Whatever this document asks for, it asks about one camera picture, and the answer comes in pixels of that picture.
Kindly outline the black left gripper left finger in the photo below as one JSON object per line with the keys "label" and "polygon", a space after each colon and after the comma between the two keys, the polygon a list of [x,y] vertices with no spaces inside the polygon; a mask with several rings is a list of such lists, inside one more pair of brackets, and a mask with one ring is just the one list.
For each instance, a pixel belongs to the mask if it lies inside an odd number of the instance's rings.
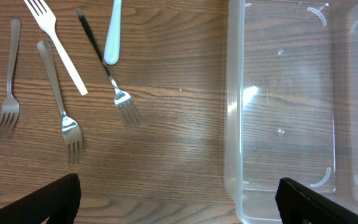
{"label": "black left gripper left finger", "polygon": [[0,223],[73,224],[81,202],[78,174],[68,174],[0,209]]}

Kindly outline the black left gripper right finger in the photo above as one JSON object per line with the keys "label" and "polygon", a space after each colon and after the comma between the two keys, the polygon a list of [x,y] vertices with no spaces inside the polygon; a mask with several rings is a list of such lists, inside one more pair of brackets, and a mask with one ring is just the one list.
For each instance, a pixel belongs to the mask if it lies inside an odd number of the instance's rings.
{"label": "black left gripper right finger", "polygon": [[283,224],[358,224],[358,215],[297,181],[280,179],[275,201]]}

